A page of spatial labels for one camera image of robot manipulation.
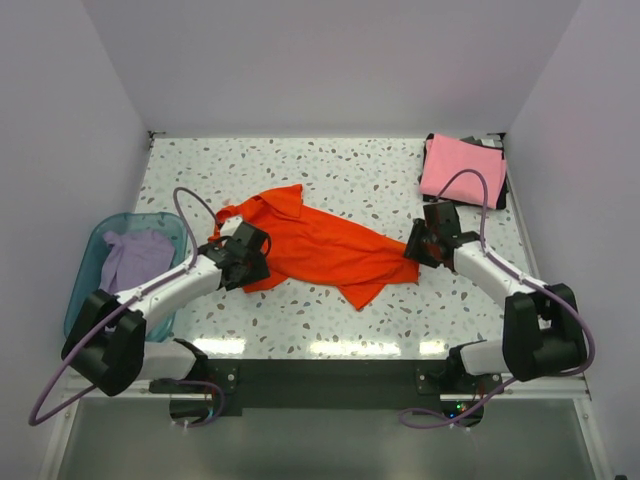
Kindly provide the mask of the orange t shirt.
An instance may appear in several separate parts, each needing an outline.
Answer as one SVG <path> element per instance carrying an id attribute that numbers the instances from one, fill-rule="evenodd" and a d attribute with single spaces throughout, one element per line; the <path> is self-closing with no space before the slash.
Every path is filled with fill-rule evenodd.
<path id="1" fill-rule="evenodd" d="M 305 205 L 300 184 L 263 191 L 217 212 L 220 222 L 233 217 L 271 238 L 270 276 L 246 286 L 247 293 L 294 279 L 335 287 L 360 310 L 385 286 L 419 280 L 419 265 L 404 256 L 403 243 Z"/>

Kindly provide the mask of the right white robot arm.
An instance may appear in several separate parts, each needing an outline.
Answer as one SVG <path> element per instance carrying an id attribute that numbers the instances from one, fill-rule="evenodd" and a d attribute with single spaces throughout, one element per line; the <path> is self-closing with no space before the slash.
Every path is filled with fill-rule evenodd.
<path id="1" fill-rule="evenodd" d="M 467 278 L 503 308 L 499 340 L 449 350 L 441 378 L 452 390 L 469 392 L 483 375 L 509 374 L 526 382 L 586 365 L 588 336 L 567 285 L 548 285 L 508 265 L 481 233 L 462 230 L 452 202 L 428 203 L 423 211 L 424 217 L 413 221 L 404 256 Z"/>

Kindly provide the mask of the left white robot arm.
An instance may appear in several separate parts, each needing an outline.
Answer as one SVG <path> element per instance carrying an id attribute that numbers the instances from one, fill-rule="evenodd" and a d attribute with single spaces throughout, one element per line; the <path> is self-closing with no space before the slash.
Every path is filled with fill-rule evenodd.
<path id="1" fill-rule="evenodd" d="M 267 279 L 271 246 L 265 231 L 239 221 L 196 256 L 138 287 L 91 293 L 63 346 L 63 361 L 108 396 L 136 381 L 200 390 L 211 377 L 207 355 L 188 341 L 155 343 L 147 335 L 199 297 Z"/>

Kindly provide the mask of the pink folded t shirt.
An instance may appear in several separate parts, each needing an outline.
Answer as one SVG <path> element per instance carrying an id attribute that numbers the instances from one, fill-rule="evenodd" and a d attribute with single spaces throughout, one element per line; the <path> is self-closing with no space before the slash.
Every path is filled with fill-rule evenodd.
<path id="1" fill-rule="evenodd" d="M 424 144 L 423 169 L 419 191 L 424 201 L 438 195 L 458 204 L 481 206 L 484 189 L 473 173 L 460 175 L 441 193 L 447 182 L 463 170 L 481 174 L 488 188 L 488 207 L 504 210 L 507 194 L 507 162 L 499 139 L 465 137 L 462 139 L 442 134 L 429 134 Z"/>

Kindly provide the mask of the lavender t shirt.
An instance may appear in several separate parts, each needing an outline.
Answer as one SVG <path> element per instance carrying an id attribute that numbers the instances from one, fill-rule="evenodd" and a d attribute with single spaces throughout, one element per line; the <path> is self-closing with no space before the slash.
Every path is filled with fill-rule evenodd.
<path id="1" fill-rule="evenodd" d="M 99 289 L 108 294 L 137 288 L 165 273 L 175 254 L 172 242 L 153 229 L 124 234 L 107 231 L 102 239 L 108 255 L 102 265 Z"/>

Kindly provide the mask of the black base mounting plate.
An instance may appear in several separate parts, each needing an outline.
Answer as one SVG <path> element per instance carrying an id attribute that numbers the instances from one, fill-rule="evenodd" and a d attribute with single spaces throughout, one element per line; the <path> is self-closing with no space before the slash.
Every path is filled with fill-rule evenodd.
<path id="1" fill-rule="evenodd" d="M 441 374 L 446 360 L 240 360 L 213 359 L 196 366 L 187 385 L 154 380 L 152 394 L 171 397 L 173 418 L 223 416 L 252 409 L 392 410 L 417 407 L 442 412 L 441 398 L 489 393 L 502 375 Z"/>

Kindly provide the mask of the teal plastic basket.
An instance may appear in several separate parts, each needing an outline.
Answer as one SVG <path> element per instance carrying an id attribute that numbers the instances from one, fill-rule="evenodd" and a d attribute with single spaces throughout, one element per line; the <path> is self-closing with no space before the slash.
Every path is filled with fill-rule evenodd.
<path id="1" fill-rule="evenodd" d="M 146 229 L 156 230 L 172 242 L 175 254 L 170 269 L 185 260 L 187 232 L 178 216 L 171 213 L 120 213 L 106 218 L 94 228 L 89 237 L 64 320 L 65 335 L 71 333 L 85 299 L 99 289 L 102 265 L 108 255 L 102 235 L 107 231 L 124 234 Z"/>

